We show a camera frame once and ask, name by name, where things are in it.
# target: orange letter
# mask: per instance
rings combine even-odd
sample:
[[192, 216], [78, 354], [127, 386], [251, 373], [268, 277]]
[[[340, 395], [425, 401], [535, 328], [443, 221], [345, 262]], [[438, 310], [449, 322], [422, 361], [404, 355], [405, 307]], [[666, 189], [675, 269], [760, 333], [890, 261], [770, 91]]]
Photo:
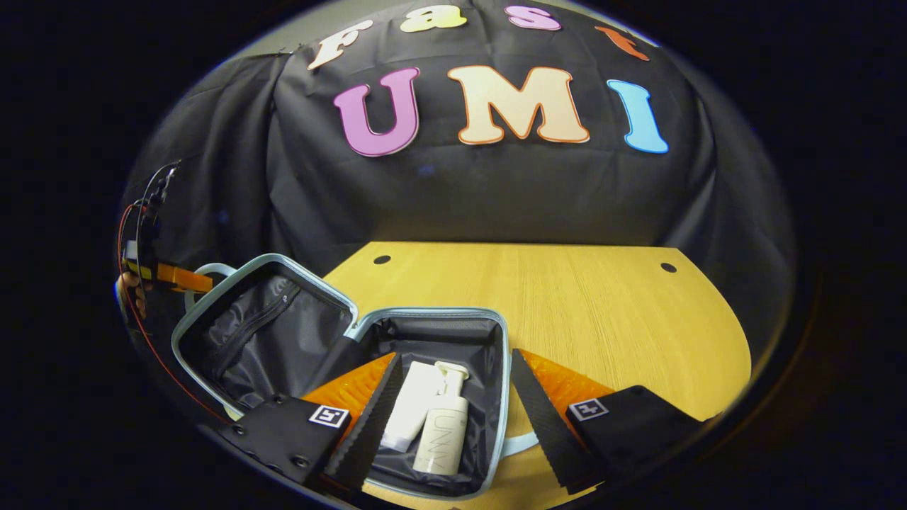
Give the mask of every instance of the orange letter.
[[621, 50], [635, 56], [639, 60], [645, 60], [646, 62], [649, 61], [649, 58], [646, 55], [638, 52], [636, 48], [633, 47], [636, 45], [636, 43], [621, 35], [617, 30], [606, 28], [604, 26], [596, 26], [595, 29], [607, 34], [611, 42], [616, 44], [617, 47]]

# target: black cloth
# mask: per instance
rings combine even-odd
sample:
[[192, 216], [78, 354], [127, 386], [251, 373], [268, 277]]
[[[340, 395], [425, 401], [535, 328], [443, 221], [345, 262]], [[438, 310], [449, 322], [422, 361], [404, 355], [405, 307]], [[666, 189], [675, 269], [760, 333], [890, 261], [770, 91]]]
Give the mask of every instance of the black cloth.
[[[325, 26], [291, 54], [226, 62], [189, 90], [149, 140], [124, 197], [136, 200], [155, 170], [182, 161], [161, 211], [159, 255], [194, 269], [278, 252], [324, 275], [371, 240], [677, 247], [730, 304], [756, 362], [785, 324], [795, 242], [775, 168], [736, 108], [676, 55], [628, 35], [643, 62], [584, 15], [523, 2], [561, 23], [547, 32], [510, 23], [508, 3], [452, 4], [466, 25], [407, 34], [404, 5], [368, 16], [375, 24], [314, 72], [318, 42], [362, 20]], [[517, 87], [534, 66], [568, 71], [590, 140], [546, 142], [537, 115], [525, 140], [505, 127], [495, 144], [459, 142], [463, 91], [446, 73], [473, 64]], [[384, 132], [395, 118], [378, 82], [413, 66], [415, 140], [384, 157], [357, 154], [334, 97], [368, 84], [369, 122]], [[627, 116], [609, 79], [649, 90], [667, 153], [624, 142]]]

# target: red wire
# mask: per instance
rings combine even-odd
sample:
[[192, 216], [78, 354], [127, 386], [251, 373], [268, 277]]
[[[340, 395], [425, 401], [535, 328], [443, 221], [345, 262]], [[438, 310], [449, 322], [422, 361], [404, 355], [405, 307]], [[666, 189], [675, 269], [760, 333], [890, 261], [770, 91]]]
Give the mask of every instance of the red wire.
[[[117, 238], [116, 238], [117, 265], [120, 268], [120, 278], [122, 278], [122, 274], [123, 274], [123, 272], [122, 272], [122, 255], [121, 255], [122, 254], [122, 226], [123, 226], [123, 224], [125, 224], [126, 218], [129, 216], [129, 211], [131, 211], [133, 207], [135, 207], [134, 203], [130, 204], [129, 207], [126, 208], [126, 211], [123, 212], [122, 218], [120, 219], [120, 231], [117, 234]], [[210, 407], [205, 405], [204, 402], [202, 402], [201, 400], [198, 400], [194, 395], [192, 395], [192, 392], [190, 392], [185, 386], [183, 386], [183, 384], [180, 382], [180, 380], [177, 379], [176, 376], [173, 375], [173, 372], [171, 372], [170, 369], [167, 368], [167, 365], [164, 364], [163, 360], [158, 355], [157, 349], [155, 349], [154, 346], [151, 344], [151, 339], [148, 338], [148, 333], [145, 332], [145, 327], [141, 324], [141, 318], [139, 317], [138, 311], [135, 309], [135, 305], [132, 304], [132, 297], [129, 295], [129, 291], [126, 289], [125, 281], [123, 282], [123, 284], [124, 284], [123, 293], [126, 295], [126, 301], [129, 302], [129, 308], [132, 310], [132, 315], [135, 316], [135, 321], [136, 321], [136, 323], [138, 323], [139, 329], [141, 330], [142, 335], [145, 337], [145, 342], [148, 343], [148, 348], [150, 348], [151, 352], [154, 353], [154, 357], [158, 359], [158, 363], [161, 363], [161, 366], [167, 372], [167, 375], [170, 376], [171, 379], [173, 379], [173, 382], [178, 384], [182, 388], [182, 390], [186, 392], [186, 395], [189, 395], [192, 398], [192, 400], [195, 400], [200, 406], [204, 407], [205, 410], [207, 410], [209, 413], [211, 413], [214, 417], [216, 417], [220, 421], [222, 421], [224, 423], [229, 423], [229, 421], [226, 418], [215, 413], [213, 410], [211, 410]]]

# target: pump bottle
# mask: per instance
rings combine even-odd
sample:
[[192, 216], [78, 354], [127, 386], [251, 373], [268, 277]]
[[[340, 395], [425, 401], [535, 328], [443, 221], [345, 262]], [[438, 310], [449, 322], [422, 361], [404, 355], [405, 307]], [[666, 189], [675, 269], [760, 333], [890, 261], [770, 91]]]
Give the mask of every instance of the pump bottle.
[[463, 453], [466, 412], [469, 408], [469, 402], [460, 397], [460, 391], [463, 381], [469, 377], [469, 371], [444, 361], [437, 361], [434, 365], [444, 375], [444, 389], [440, 395], [431, 398], [413, 469], [433, 475], [456, 475]]

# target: pink letter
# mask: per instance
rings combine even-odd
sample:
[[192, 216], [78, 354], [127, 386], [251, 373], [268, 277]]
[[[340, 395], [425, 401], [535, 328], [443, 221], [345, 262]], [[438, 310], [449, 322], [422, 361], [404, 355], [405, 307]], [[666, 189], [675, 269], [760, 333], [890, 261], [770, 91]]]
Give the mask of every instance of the pink letter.
[[386, 156], [403, 150], [413, 141], [419, 131], [419, 112], [413, 90], [413, 80], [418, 75], [418, 68], [408, 67], [385, 75], [379, 82], [390, 89], [396, 116], [394, 129], [384, 134], [372, 131], [368, 125], [368, 85], [359, 85], [337, 95], [334, 105], [340, 109], [346, 141], [354, 151], [373, 158]]
[[532, 28], [534, 30], [560, 30], [561, 24], [551, 18], [547, 11], [536, 7], [523, 7], [521, 5], [511, 5], [504, 9], [504, 12], [510, 15], [510, 22], [520, 28]]

